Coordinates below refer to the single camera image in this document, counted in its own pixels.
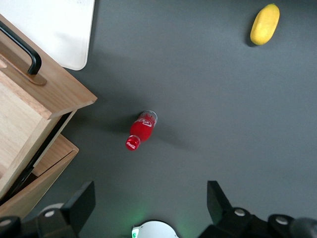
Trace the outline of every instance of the drawer handle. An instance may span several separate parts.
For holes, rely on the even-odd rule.
[[[31,57],[32,63],[28,70],[28,74],[37,74],[42,65],[40,55],[10,28],[8,28],[2,21],[0,21],[0,30]]]

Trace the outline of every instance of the yellow mango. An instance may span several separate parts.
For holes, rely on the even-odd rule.
[[[273,36],[279,20],[279,9],[269,4],[259,11],[250,34],[251,41],[256,45],[264,45]]]

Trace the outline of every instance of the red bottle cap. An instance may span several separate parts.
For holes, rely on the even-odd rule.
[[[128,150],[136,150],[141,144],[141,140],[136,135],[130,135],[125,143]]]

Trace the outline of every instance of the wooden drawer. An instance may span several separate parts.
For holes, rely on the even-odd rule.
[[[0,206],[0,217],[14,215],[24,218],[28,215],[77,153],[78,148],[59,135],[33,169],[36,179]]]
[[[37,162],[77,109],[97,98],[64,68],[0,15],[0,199],[30,163]],[[8,36],[12,31],[42,59],[36,74],[27,54]]]

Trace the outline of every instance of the red plastic bottle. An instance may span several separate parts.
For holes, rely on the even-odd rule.
[[[142,112],[131,126],[130,136],[125,143],[128,150],[136,150],[141,142],[146,141],[151,136],[157,121],[158,117],[155,112],[151,110]]]

